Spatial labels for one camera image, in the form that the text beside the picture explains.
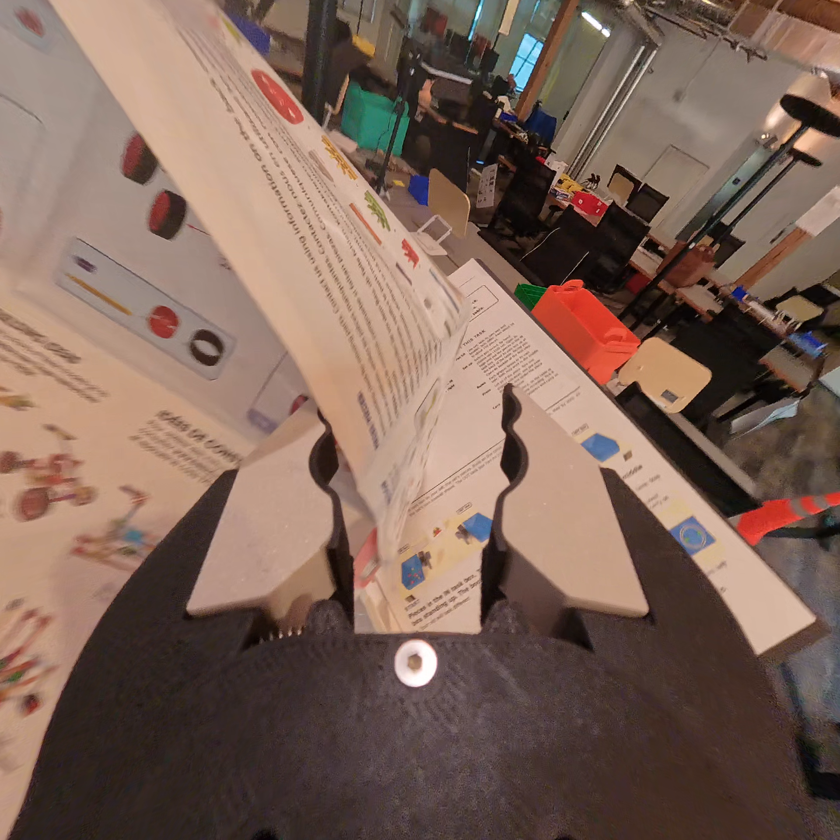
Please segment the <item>instruction sheet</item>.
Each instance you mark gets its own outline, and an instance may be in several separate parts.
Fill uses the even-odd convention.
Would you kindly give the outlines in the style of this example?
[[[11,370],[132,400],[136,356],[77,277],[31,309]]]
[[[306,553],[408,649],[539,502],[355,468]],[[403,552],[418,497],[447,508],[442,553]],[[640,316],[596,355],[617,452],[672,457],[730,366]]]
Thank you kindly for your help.
[[[2,797],[84,644],[299,407],[394,556],[463,298],[215,2],[2,2]]]

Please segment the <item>white printed task sheet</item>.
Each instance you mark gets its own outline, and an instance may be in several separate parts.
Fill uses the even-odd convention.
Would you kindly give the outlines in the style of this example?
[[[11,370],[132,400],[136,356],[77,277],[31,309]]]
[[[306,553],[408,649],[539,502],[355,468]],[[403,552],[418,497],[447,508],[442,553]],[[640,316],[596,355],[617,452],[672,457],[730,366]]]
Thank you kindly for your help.
[[[611,469],[707,577],[728,568],[732,533],[620,409],[522,306],[470,261],[453,275],[472,305],[418,498],[397,558],[366,581],[373,630],[474,632],[480,554],[490,539],[501,469],[502,391],[525,391],[595,467]]]

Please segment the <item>orange plastic crate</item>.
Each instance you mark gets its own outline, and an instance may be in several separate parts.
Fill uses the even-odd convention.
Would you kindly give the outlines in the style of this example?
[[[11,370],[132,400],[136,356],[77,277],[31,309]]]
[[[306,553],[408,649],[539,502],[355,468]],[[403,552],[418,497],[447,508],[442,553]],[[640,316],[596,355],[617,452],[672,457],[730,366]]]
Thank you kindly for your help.
[[[532,315],[599,385],[608,383],[641,344],[582,280],[549,287]]]

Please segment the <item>black office chair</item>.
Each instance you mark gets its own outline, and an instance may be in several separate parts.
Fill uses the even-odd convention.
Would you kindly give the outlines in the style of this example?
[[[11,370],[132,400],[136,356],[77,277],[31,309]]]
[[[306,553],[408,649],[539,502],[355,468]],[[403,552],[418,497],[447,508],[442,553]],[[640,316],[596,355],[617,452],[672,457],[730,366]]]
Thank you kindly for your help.
[[[536,159],[520,164],[490,226],[503,238],[533,238],[548,231],[541,214],[556,172]]]
[[[595,226],[582,264],[585,285],[600,292],[617,290],[630,259],[649,230],[649,222],[618,203],[610,204]]]

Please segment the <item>teal plastic crate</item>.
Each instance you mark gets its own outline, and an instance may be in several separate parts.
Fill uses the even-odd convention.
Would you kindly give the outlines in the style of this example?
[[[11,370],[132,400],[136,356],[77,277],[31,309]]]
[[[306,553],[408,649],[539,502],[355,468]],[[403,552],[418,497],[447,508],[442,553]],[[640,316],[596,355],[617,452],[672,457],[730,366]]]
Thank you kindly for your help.
[[[396,122],[396,104],[377,93],[363,90],[354,80],[345,92],[340,131],[367,151],[386,151]]]

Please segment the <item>white document stand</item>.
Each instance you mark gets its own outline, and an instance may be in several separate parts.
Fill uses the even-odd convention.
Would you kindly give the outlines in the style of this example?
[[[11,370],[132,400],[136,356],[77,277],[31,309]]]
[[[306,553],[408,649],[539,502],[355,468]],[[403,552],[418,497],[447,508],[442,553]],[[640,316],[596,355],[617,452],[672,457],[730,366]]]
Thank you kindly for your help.
[[[490,274],[490,277],[493,280],[499,282],[499,280],[492,276],[489,270],[483,267],[483,265],[481,265],[478,260],[472,260],[475,260],[477,263],[479,263],[479,266],[483,268],[488,274]],[[467,295],[463,291],[459,290],[455,284],[453,275],[454,273],[456,273],[456,271],[449,275],[447,279],[450,280],[454,284],[455,288],[458,291],[462,292],[465,295],[467,301],[469,301]],[[504,286],[501,285],[501,287],[505,292],[507,292],[511,296],[511,294],[508,292],[508,290],[504,288]],[[518,302],[514,297],[511,296],[511,298],[514,301]],[[603,469],[606,470],[606,472],[609,470],[612,471],[616,475],[616,477],[620,479],[615,471],[606,468]],[[687,482],[690,489],[695,490],[686,479],[684,480]],[[695,491],[702,499],[700,493],[697,490]],[[770,567],[765,562],[763,562],[752,549],[750,549],[747,546],[746,542],[744,542],[744,540],[738,536],[738,534],[734,531],[733,527],[725,521],[723,516],[720,514],[718,515],[728,525],[731,531],[732,542],[731,548],[729,550],[728,568],[726,570],[724,570],[720,566],[716,574],[713,574],[711,578],[707,577],[707,575],[704,573],[701,567],[699,567],[699,565],[692,558],[690,558],[690,556],[683,549],[681,549],[680,546],[678,546],[677,542],[667,534],[665,527],[657,520],[659,522],[659,525],[664,529],[665,532],[666,548],[677,549],[678,554],[685,554],[689,560],[691,560],[694,564],[696,564],[698,568],[700,568],[700,571],[708,578],[709,582],[722,597],[722,600],[725,602],[731,613],[735,616],[736,620],[738,621],[738,624],[741,627],[741,630],[743,631],[745,637],[751,644],[753,651],[757,655],[764,655],[768,657],[770,655],[770,651],[773,648],[778,647],[787,639],[792,637],[798,637],[806,631],[816,630],[818,627],[816,615],[800,600],[799,596],[793,593],[793,591],[785,583],[782,582],[782,579],[776,573],[772,572]],[[444,633],[449,631],[438,632],[428,630],[400,633],[409,634],[422,632]]]

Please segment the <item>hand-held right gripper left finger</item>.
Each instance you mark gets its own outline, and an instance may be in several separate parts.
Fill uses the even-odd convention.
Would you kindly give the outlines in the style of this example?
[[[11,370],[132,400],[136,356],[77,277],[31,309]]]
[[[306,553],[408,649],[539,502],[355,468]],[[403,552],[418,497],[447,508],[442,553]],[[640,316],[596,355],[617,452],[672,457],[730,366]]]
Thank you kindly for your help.
[[[302,406],[236,471],[186,605],[189,616],[256,610],[301,631],[315,602],[354,624],[354,571],[329,423]]]

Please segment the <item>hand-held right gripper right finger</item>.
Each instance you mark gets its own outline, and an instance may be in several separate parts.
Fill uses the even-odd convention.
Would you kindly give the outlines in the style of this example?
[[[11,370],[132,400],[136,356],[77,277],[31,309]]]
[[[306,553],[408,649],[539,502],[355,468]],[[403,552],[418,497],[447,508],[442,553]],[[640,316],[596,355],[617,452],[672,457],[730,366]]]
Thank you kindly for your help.
[[[606,470],[513,384],[502,392],[501,428],[507,485],[481,554],[481,627],[501,602],[548,637],[572,610],[647,616]]]

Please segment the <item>black floor lamp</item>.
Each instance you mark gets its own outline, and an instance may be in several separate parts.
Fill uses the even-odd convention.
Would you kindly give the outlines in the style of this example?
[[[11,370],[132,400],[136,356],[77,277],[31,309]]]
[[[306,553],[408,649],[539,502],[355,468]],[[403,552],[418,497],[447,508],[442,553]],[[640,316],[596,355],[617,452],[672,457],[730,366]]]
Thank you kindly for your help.
[[[701,225],[698,230],[689,237],[683,244],[678,245],[677,251],[673,257],[663,259],[656,275],[648,280],[646,285],[636,294],[636,296],[625,306],[624,310],[618,314],[620,320],[624,320],[633,311],[636,305],[641,301],[644,294],[650,288],[657,288],[660,283],[667,281],[670,275],[677,272],[681,263],[692,255],[700,245],[700,241],[708,234],[713,233],[710,247],[716,249],[718,244],[740,224],[740,222],[751,213],[751,211],[761,203],[765,196],[773,190],[773,188],[781,182],[789,171],[799,163],[805,163],[812,168],[820,167],[822,164],[814,156],[798,150],[796,148],[797,141],[804,136],[808,131],[814,130],[829,138],[836,139],[839,135],[839,118],[831,110],[825,108],[821,104],[811,101],[806,98],[795,96],[793,94],[785,94],[780,100],[780,106],[784,113],[797,121],[798,127],[793,131],[788,140],[783,142],[780,147],[774,151],[771,156],[761,164],[750,178],[741,185],[738,191],[732,194],[729,199],[722,204],[719,209],[708,218],[708,220]],[[747,204],[741,213],[735,216],[730,222],[726,222],[725,216],[741,201],[762,179],[770,172],[778,163],[784,162],[780,171],[767,182],[764,188]]]

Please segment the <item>beige rounded board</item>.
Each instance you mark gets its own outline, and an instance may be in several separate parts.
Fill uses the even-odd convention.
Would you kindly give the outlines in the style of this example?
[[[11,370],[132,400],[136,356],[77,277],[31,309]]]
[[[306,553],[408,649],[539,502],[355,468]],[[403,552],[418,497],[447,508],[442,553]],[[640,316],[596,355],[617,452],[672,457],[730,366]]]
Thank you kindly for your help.
[[[666,414],[681,413],[711,377],[704,364],[659,338],[643,341],[617,374],[620,385],[637,385]]]
[[[439,230],[441,234],[437,239],[439,244],[451,235],[466,236],[471,208],[469,197],[436,168],[429,172],[427,207],[432,214],[429,222],[433,230]]]

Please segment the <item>orange striped traffic cone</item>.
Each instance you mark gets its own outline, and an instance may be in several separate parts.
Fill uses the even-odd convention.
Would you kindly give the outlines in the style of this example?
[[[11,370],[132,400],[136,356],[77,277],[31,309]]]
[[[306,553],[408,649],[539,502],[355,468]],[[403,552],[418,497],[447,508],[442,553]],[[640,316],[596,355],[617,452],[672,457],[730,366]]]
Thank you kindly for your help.
[[[823,539],[838,534],[838,523],[816,529],[798,528],[797,522],[838,508],[839,492],[764,502],[760,507],[730,518],[730,524],[752,546],[766,537]]]

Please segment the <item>black pole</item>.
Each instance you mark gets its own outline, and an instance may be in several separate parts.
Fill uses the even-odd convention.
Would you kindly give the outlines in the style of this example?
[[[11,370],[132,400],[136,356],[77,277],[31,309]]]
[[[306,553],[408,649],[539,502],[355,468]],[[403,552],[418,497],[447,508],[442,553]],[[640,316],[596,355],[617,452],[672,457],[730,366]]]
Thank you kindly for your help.
[[[308,3],[301,102],[317,123],[321,123],[326,106],[326,83],[337,8],[336,1]]]

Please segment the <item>wooden support post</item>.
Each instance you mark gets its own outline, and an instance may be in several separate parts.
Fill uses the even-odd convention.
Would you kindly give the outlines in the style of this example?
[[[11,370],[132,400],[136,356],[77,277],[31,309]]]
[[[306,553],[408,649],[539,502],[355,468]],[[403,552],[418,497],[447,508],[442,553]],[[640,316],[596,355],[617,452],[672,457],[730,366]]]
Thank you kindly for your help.
[[[565,36],[578,9],[579,1],[561,1],[552,21],[549,32],[543,41],[542,49],[528,79],[523,93],[518,99],[516,114],[522,122],[536,107],[539,94],[549,71],[559,54]]]

